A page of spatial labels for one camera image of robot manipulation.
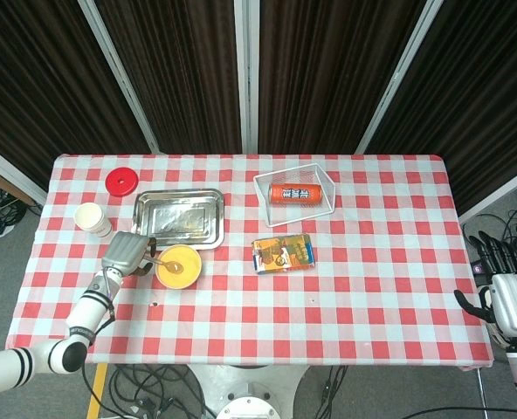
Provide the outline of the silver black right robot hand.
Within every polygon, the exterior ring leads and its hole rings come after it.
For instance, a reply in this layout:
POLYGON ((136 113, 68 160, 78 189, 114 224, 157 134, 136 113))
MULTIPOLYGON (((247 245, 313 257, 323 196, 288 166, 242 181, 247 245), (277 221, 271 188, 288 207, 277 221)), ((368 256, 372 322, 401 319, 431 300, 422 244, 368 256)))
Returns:
POLYGON ((496 326, 502 339, 517 339, 517 250, 484 231, 470 236, 469 242, 480 256, 487 285, 479 292, 480 307, 460 290, 454 292, 455 299, 466 313, 496 326))

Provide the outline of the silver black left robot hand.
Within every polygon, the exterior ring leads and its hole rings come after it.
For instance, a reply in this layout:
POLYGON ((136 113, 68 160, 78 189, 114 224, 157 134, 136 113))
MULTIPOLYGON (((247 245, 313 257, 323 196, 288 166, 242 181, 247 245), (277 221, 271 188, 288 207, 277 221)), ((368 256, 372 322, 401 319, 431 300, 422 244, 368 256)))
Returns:
POLYGON ((153 263, 147 261, 144 266, 141 266, 141 263, 146 256, 153 258, 155 254, 156 240, 154 237, 118 231, 107 247, 101 266, 115 269, 122 277, 143 277, 149 273, 153 263))

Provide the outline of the metal spoon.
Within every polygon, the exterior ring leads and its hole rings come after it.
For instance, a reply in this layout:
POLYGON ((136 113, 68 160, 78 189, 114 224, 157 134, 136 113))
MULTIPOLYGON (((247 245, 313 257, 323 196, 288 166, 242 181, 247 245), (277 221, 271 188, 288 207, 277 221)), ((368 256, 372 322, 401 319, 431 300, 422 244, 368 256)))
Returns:
POLYGON ((149 255, 145 255, 143 258, 153 264, 158 264, 160 266, 163 266, 169 272, 174 273, 174 274, 180 274, 183 271, 183 266, 176 261, 162 261, 161 259, 158 259, 158 258, 152 258, 149 255))

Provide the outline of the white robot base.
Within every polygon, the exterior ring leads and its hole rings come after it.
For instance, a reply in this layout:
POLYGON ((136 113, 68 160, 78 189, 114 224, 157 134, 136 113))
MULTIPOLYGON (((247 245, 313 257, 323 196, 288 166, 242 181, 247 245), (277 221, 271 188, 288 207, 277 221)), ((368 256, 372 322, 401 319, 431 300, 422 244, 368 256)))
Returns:
POLYGON ((216 419, 293 419, 295 395, 308 366, 193 364, 190 370, 216 419))

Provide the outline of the white paper cup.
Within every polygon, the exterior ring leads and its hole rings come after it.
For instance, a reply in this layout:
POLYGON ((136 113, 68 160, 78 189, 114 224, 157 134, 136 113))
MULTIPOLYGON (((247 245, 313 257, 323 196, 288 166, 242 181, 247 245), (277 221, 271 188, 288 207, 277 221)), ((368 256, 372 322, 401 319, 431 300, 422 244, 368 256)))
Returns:
POLYGON ((106 237, 112 224, 97 203, 82 203, 74 213, 74 222, 81 230, 96 237, 106 237))

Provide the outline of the stainless steel tray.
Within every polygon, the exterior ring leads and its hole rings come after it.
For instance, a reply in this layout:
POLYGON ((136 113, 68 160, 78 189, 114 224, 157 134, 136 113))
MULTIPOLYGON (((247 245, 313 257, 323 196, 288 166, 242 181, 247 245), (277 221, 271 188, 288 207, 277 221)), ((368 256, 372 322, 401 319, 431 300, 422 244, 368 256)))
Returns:
POLYGON ((224 195, 217 189, 170 189, 140 193, 131 231, 153 237, 159 249, 185 244, 211 250, 224 240, 224 195))

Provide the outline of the red round lid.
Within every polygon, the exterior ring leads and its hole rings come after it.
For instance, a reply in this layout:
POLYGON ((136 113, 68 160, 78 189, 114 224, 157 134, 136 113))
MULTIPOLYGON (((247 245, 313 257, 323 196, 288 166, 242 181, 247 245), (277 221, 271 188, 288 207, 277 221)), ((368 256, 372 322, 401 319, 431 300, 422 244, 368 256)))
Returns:
POLYGON ((124 197, 131 195, 137 188, 139 177, 127 167, 113 169, 106 177, 105 187, 110 196, 124 197))

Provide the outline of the red white checkered tablecloth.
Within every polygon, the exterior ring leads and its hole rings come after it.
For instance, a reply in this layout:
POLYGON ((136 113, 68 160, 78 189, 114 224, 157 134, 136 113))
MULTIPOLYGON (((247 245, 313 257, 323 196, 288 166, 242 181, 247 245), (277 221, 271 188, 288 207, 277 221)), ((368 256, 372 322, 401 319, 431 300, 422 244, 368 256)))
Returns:
POLYGON ((387 364, 488 367, 485 326, 454 291, 478 296, 443 160, 436 155, 61 155, 10 323, 8 347, 66 334, 65 318, 100 268, 108 241, 78 229, 77 207, 99 204, 116 230, 132 225, 134 196, 114 197, 114 168, 138 192, 214 188, 224 240, 203 251, 190 288, 154 274, 124 280, 116 319, 92 362, 387 364), (335 183, 329 216, 268 228, 253 177, 318 163, 335 183), (315 265, 257 274, 252 242, 308 234, 315 265))

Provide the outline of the colourful printed carton box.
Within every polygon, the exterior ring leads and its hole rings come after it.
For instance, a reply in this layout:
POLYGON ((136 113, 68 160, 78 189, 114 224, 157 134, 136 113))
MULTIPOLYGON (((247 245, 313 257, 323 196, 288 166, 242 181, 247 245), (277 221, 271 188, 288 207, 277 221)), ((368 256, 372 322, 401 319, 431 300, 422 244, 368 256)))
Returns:
POLYGON ((257 274, 301 271, 315 265, 313 246, 308 234, 254 240, 252 258, 257 274))

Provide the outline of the orange soda can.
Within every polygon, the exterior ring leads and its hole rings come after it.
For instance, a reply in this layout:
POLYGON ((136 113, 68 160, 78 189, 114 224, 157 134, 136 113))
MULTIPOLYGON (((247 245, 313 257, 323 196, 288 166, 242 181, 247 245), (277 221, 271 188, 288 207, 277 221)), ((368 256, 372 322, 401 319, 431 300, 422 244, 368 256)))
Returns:
POLYGON ((273 183, 269 187, 269 202, 275 204, 311 204, 322 200, 319 184, 273 183))

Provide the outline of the dark brown curtain panel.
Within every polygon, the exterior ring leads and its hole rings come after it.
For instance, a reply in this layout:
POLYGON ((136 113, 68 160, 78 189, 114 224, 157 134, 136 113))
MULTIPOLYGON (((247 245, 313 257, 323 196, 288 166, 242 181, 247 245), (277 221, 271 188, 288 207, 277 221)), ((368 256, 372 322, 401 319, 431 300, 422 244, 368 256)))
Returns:
POLYGON ((0 155, 47 189, 62 154, 149 151, 77 0, 0 0, 0 155))
POLYGON ((233 0, 95 0, 159 149, 242 151, 233 0))
POLYGON ((439 156, 459 214, 517 176, 517 0, 444 0, 367 150, 439 156))
POLYGON ((351 155, 426 0, 261 0, 258 151, 351 155))

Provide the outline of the white partition post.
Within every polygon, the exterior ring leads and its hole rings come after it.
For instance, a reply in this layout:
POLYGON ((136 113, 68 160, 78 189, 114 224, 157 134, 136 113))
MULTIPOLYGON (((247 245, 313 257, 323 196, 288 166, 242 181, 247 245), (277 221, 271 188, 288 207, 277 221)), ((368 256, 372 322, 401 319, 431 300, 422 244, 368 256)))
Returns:
POLYGON ((403 49, 403 53, 398 60, 389 83, 383 92, 376 110, 374 111, 362 138, 356 147, 355 155, 364 155, 370 142, 373 140, 377 129, 380 127, 396 93, 401 86, 403 79, 410 69, 410 65, 416 57, 421 44, 431 28, 444 0, 425 0, 421 14, 413 28, 412 33, 403 49))
POLYGON ((2 155, 0 155, 0 177, 19 190, 22 195, 28 196, 29 201, 45 204, 47 192, 2 155))
POLYGON ((259 142, 260 0, 233 0, 242 152, 255 155, 259 142))
POLYGON ((460 224, 466 223, 469 221, 472 217, 476 216, 481 210, 484 210, 489 205, 495 203, 499 199, 501 199, 503 196, 508 195, 512 191, 517 189, 517 175, 497 188, 494 192, 492 192, 490 195, 486 196, 484 199, 476 203, 474 206, 472 206, 470 209, 468 209, 466 212, 461 214, 458 217, 458 221, 460 224))
POLYGON ((128 73, 121 61, 121 57, 116 50, 114 41, 107 29, 107 26, 100 14, 97 4, 94 0, 76 0, 88 26, 90 27, 97 44, 99 45, 106 62, 120 88, 125 101, 127 102, 131 113, 136 120, 141 133, 152 154, 159 155, 158 141, 150 126, 147 115, 145 114, 141 102, 131 83, 128 73))

